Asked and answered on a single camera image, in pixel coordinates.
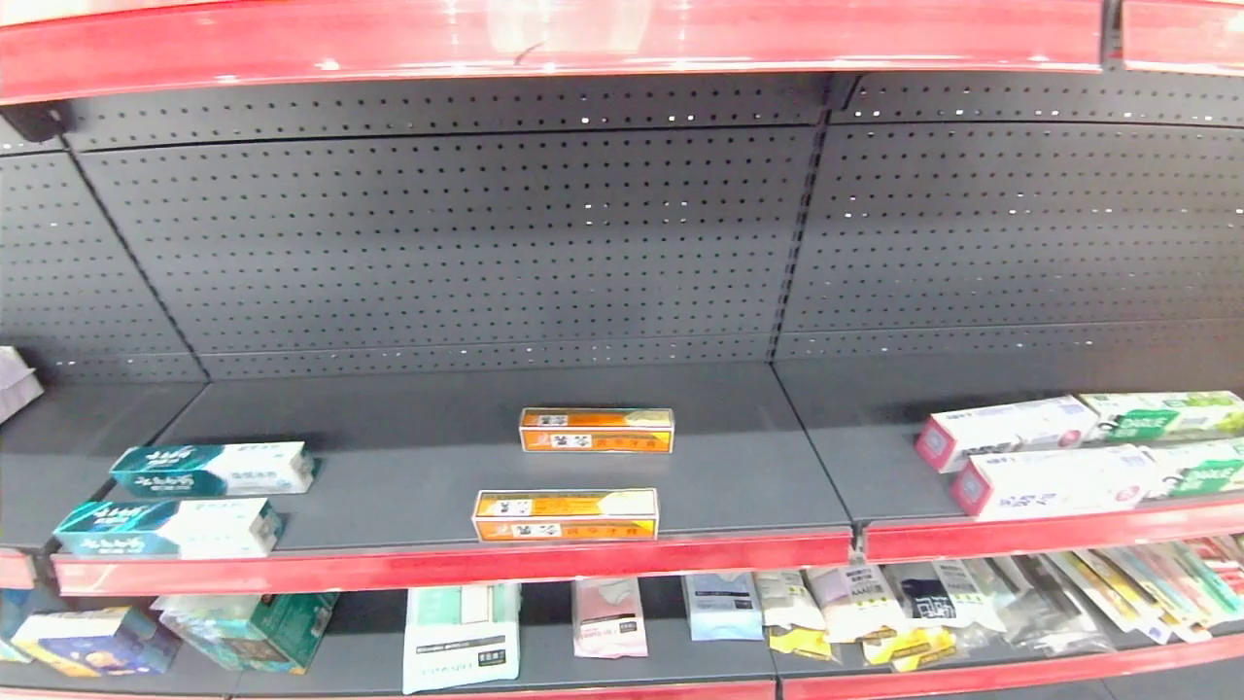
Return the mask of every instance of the gray metal shelf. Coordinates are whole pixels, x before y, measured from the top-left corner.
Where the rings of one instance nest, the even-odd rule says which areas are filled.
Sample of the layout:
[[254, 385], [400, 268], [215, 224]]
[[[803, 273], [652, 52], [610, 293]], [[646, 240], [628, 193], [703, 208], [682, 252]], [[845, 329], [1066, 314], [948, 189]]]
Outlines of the gray metal shelf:
[[[774, 678], [774, 665], [763, 642], [690, 640], [682, 584], [677, 577], [641, 579], [639, 588], [648, 658], [575, 658], [570, 583], [526, 584], [522, 587], [519, 678], [455, 691], [561, 690]], [[383, 632], [355, 633], [360, 619], [378, 623]], [[404, 620], [406, 592], [346, 594], [306, 675], [246, 671], [233, 694], [279, 698], [396, 695], [402, 689]]]
[[[541, 455], [518, 417], [541, 405], [671, 407], [673, 455]], [[764, 364], [226, 382], [160, 444], [299, 439], [321, 460], [279, 552], [471, 547], [481, 489], [656, 487], [662, 535], [850, 521]], [[712, 499], [705, 499], [712, 494]]]
[[39, 550], [73, 506], [108, 485], [108, 467], [203, 390], [198, 384], [61, 385], [0, 428], [0, 546]]

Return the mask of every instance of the plastic packaging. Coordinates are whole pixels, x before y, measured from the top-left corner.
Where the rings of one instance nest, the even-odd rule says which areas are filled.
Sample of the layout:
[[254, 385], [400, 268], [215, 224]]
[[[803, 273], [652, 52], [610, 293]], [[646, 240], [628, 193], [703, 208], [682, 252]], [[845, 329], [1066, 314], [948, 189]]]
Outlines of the plastic packaging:
[[756, 584], [748, 572], [683, 577], [683, 599], [693, 642], [764, 639]]
[[1115, 650], [1052, 566], [1026, 556], [993, 561], [1016, 592], [1015, 602], [999, 610], [1011, 647], [1045, 656]]
[[825, 638], [825, 618], [797, 571], [756, 572], [765, 637], [779, 654], [795, 654], [822, 661], [836, 660]]
[[898, 598], [875, 566], [807, 569], [807, 582], [830, 643], [856, 642], [886, 629], [907, 630]]
[[573, 584], [575, 655], [647, 656], [637, 578], [591, 578]]

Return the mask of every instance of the teal toothpaste box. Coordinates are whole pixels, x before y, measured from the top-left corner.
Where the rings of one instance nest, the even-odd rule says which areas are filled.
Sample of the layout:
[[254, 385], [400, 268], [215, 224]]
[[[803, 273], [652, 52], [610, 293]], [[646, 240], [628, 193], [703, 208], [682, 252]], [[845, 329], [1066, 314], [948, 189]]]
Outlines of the teal toothpaste box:
[[164, 596], [159, 622], [221, 666], [305, 674], [332, 618], [337, 593]]
[[304, 443], [131, 448], [109, 474], [139, 499], [305, 494], [315, 460]]
[[282, 530], [267, 499], [87, 501], [52, 535], [87, 557], [228, 560], [266, 557]]

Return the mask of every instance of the blue box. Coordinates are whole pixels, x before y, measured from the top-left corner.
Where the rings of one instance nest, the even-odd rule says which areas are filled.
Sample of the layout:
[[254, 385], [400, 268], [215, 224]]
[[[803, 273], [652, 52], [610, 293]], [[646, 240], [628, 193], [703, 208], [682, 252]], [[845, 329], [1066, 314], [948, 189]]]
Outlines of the blue box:
[[138, 608], [30, 615], [14, 644], [67, 676], [162, 674], [180, 640]]

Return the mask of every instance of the product packaging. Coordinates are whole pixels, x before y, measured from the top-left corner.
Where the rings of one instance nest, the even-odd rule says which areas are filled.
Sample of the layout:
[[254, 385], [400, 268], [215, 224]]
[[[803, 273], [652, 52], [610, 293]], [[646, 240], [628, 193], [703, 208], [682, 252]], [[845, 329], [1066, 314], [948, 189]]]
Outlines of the product packaging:
[[12, 644], [14, 635], [30, 615], [58, 612], [63, 607], [63, 602], [42, 588], [0, 589], [0, 661], [30, 663], [30, 654]]
[[112, 479], [139, 499], [305, 494], [315, 460], [302, 443], [131, 448]]
[[907, 630], [903, 609], [875, 566], [811, 568], [807, 583], [821, 608], [830, 643], [856, 642], [883, 630]]
[[1187, 545], [1237, 596], [1244, 596], [1244, 563], [1228, 542], [1223, 537], [1202, 537]]
[[825, 615], [807, 591], [804, 574], [795, 569], [771, 571], [756, 572], [753, 578], [769, 648], [780, 654], [835, 660], [833, 648], [825, 639]]
[[35, 371], [10, 344], [0, 346], [0, 424], [44, 394]]
[[519, 678], [520, 584], [412, 588], [402, 693]]
[[1142, 592], [1151, 604], [1162, 610], [1162, 622], [1183, 642], [1205, 642], [1210, 639], [1209, 630], [1200, 614], [1183, 594], [1176, 591], [1146, 558], [1127, 547], [1113, 547], [1096, 551], [1106, 557], [1122, 573], [1127, 582]]
[[669, 409], [524, 409], [525, 453], [673, 453]]
[[959, 656], [954, 633], [937, 625], [873, 634], [861, 640], [861, 649], [870, 665], [889, 664], [898, 673], [924, 669]]
[[1210, 440], [1244, 433], [1244, 400], [1230, 392], [1082, 394], [1097, 414], [1086, 444]]
[[683, 598], [693, 642], [764, 639], [764, 619], [748, 572], [683, 577]]
[[305, 674], [337, 593], [164, 596], [159, 622], [221, 666]]
[[1202, 496], [1244, 489], [1244, 438], [1147, 448], [1161, 484], [1149, 499]]
[[1079, 448], [1096, 423], [1074, 397], [933, 414], [916, 451], [938, 472], [958, 472], [973, 455]]
[[284, 522], [267, 499], [87, 501], [56, 526], [65, 552], [98, 557], [266, 557]]
[[1136, 507], [1156, 484], [1132, 445], [972, 458], [950, 495], [980, 520], [1046, 518]]
[[1005, 632], [993, 603], [958, 560], [889, 564], [884, 576], [901, 592], [904, 628], [963, 629], [977, 624]]
[[591, 659], [647, 656], [637, 578], [573, 582], [575, 655]]
[[1016, 649], [1046, 656], [1113, 652], [1085, 604], [1057, 571], [1040, 557], [991, 560], [1016, 591], [1015, 602], [999, 610], [1004, 639]]
[[1091, 584], [1096, 586], [1100, 581], [1110, 587], [1110, 591], [1116, 593], [1127, 607], [1136, 610], [1135, 628], [1137, 630], [1158, 644], [1171, 642], [1176, 628], [1179, 627], [1179, 620], [1174, 615], [1167, 613], [1153, 597], [1098, 552], [1076, 550], [1072, 553], [1096, 577], [1096, 579], [1086, 577]]
[[656, 540], [657, 490], [480, 491], [481, 542]]
[[180, 644], [138, 608], [30, 615], [12, 643], [76, 678], [162, 674]]

